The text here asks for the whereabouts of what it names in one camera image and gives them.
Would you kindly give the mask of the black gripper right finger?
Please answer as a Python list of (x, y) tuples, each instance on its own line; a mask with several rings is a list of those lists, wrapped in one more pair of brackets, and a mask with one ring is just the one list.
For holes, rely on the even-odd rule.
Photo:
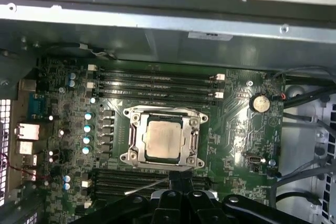
[(181, 172), (181, 183), (194, 215), (191, 223), (289, 223), (287, 214), (241, 195), (215, 203), (207, 193), (194, 189), (191, 172)]

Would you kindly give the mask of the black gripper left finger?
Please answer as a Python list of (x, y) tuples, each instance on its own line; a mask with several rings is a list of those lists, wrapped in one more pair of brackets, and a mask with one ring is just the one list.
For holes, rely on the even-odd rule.
[(169, 173), (169, 190), (159, 199), (133, 194), (85, 216), (72, 223), (180, 223), (182, 205), (181, 173)]

